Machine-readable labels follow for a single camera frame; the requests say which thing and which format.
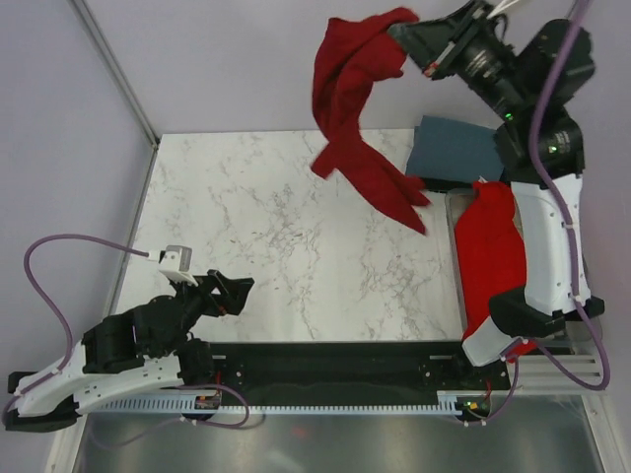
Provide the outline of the dark red t-shirt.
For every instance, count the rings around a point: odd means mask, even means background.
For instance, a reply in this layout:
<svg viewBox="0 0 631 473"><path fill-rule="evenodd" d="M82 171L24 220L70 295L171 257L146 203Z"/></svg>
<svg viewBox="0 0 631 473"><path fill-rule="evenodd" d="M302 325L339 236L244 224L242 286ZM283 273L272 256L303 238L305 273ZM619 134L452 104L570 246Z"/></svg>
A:
<svg viewBox="0 0 631 473"><path fill-rule="evenodd" d="M315 56L312 92L313 116L326 145L311 169L321 178L341 172L373 208L423 235L426 228L416 212L430 204L423 180L400 171L360 131L374 85L403 75L406 53L387 29L418 21L405 7L356 22L328 20Z"/></svg>

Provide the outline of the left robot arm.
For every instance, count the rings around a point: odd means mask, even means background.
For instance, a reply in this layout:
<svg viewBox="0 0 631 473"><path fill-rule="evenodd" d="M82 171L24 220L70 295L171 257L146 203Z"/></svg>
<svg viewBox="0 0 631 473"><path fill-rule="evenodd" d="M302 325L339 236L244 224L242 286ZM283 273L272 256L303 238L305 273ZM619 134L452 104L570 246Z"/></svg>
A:
<svg viewBox="0 0 631 473"><path fill-rule="evenodd" d="M254 285L216 270L174 293L109 315L87 331L68 360L41 372L13 372L2 413L9 432L50 433L107 403L161 388L205 387L216 379L209 343L191 334L203 316L238 316Z"/></svg>

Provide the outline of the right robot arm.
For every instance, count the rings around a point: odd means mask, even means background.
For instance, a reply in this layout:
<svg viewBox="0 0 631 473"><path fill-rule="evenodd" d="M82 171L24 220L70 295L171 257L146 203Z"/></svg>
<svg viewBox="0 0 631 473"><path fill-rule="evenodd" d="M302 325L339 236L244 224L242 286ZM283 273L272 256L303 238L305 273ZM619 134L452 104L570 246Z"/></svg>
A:
<svg viewBox="0 0 631 473"><path fill-rule="evenodd" d="M580 201L584 138L566 105L594 75L586 2L547 22L521 51L496 33L508 3L470 1L438 20L398 23L388 35L431 80L461 78L502 120L494 142L522 223L526 282L493 296L485 321L452 362L466 388L518 344L603 314L587 281Z"/></svg>

